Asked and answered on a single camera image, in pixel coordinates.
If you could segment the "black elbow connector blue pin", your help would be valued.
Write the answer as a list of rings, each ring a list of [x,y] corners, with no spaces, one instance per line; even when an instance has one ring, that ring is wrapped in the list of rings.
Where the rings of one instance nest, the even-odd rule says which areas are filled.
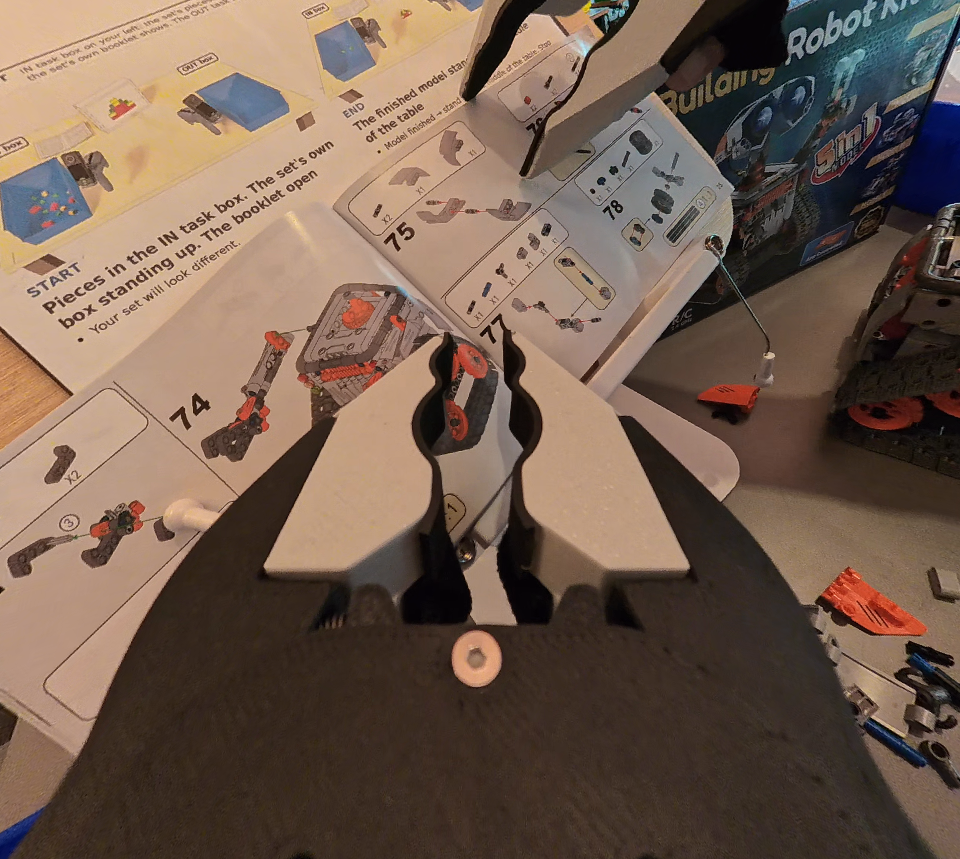
[[[958,680],[916,652],[909,653],[906,661],[907,665],[898,670],[894,677],[902,685],[914,690],[922,706],[936,714],[944,705],[959,710]]]

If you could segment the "instruction booklet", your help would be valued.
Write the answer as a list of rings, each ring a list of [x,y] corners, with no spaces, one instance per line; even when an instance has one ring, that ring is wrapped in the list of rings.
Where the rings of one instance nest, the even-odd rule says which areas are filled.
[[[506,528],[520,448],[501,329],[607,398],[686,304],[732,187],[657,97],[536,178],[510,88],[271,221],[153,337],[2,457],[2,703],[69,756],[200,531],[310,427],[435,335],[457,344],[437,445],[451,539]]]

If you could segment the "blue robot kit box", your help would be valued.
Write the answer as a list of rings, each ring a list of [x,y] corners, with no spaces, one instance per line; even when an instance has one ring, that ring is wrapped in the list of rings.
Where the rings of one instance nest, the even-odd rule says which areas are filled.
[[[745,296],[881,227],[957,22],[958,0],[790,0],[782,65],[658,91],[732,185]]]

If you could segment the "small orange piece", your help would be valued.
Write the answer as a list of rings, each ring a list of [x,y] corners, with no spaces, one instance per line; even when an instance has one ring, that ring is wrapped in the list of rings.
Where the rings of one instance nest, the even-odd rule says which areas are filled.
[[[714,420],[723,420],[737,425],[750,416],[757,404],[760,391],[759,385],[714,385],[699,393],[697,402],[711,410],[711,417]]]

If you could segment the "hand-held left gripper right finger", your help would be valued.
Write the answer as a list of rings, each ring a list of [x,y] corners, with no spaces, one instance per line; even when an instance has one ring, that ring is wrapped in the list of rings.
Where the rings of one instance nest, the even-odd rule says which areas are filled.
[[[527,337],[504,334],[511,478],[506,547],[546,588],[678,578],[690,563],[620,417]]]

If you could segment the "small grey pin connector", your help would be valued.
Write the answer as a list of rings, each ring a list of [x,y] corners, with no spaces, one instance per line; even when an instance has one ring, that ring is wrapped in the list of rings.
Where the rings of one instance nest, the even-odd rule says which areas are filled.
[[[923,740],[919,743],[918,750],[948,788],[959,790],[959,767],[950,750],[944,744],[933,740]]]

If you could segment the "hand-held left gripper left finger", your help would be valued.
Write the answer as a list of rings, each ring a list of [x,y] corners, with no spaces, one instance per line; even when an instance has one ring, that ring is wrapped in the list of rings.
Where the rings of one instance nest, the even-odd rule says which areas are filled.
[[[455,342],[432,337],[336,417],[264,568],[272,578],[411,586],[455,576],[434,445]]]

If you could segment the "orange angled panel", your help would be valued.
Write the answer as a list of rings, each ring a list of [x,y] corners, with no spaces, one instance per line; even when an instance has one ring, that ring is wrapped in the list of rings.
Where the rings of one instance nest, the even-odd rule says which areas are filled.
[[[860,629],[877,636],[923,637],[928,627],[852,567],[846,567],[824,589],[820,599]]]

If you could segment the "blue axle pin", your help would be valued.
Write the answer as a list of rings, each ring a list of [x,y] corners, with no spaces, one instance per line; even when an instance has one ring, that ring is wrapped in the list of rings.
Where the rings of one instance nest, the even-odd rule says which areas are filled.
[[[918,748],[874,718],[864,719],[861,728],[864,733],[912,767],[925,768],[929,765],[927,758]]]

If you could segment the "large grey curved panel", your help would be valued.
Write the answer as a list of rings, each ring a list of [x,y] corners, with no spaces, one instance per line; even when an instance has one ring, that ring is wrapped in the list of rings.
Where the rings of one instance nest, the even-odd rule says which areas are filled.
[[[811,625],[820,639],[825,654],[834,666],[841,685],[856,686],[876,705],[874,718],[900,736],[906,736],[907,707],[914,704],[915,691],[894,677],[860,662],[846,653],[832,633],[829,615],[818,604],[805,604]]]

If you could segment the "tracked toy robot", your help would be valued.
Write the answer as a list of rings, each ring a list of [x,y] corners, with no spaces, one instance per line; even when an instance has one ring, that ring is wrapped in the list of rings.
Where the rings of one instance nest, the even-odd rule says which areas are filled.
[[[830,417],[844,441],[959,477],[959,204],[894,256]]]

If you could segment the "large printed task sheet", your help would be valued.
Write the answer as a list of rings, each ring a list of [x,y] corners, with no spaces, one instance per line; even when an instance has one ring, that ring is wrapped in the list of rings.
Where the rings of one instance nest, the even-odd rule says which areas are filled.
[[[2,328],[79,390],[270,222],[460,112],[484,0],[2,0]],[[485,97],[586,58],[526,20]]]

